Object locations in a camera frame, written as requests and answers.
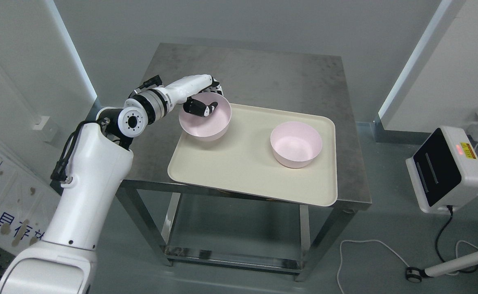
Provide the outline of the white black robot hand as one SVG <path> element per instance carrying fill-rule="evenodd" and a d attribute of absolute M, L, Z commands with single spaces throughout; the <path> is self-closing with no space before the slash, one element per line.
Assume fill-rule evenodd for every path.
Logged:
<path fill-rule="evenodd" d="M 182 105 L 184 112 L 198 116 L 208 117 L 218 106 L 218 102 L 205 104 L 193 96 L 203 92 L 212 92 L 223 95 L 220 82 L 209 74 L 185 76 L 165 88 L 167 98 L 167 110 L 171 111 L 175 106 Z"/>

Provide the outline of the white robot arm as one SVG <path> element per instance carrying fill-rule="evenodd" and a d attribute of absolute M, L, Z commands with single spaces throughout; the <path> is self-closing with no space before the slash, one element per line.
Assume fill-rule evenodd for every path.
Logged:
<path fill-rule="evenodd" d="M 23 250 L 0 279 L 0 294 L 87 294 L 96 246 L 122 180 L 132 166 L 132 139 L 163 110 L 138 99 L 103 108 L 79 123 L 51 175 L 62 195 L 41 240 Z"/>

